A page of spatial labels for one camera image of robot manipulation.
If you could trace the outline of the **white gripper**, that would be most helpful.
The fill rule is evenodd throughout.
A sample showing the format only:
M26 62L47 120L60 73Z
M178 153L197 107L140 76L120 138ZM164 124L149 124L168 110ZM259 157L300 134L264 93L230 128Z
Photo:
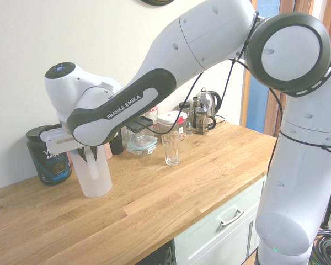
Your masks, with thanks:
M55 135L47 138L47 148L49 151L71 151L77 149L79 156L87 162L84 145L79 143L71 135ZM91 146L94 159L97 160L98 148Z

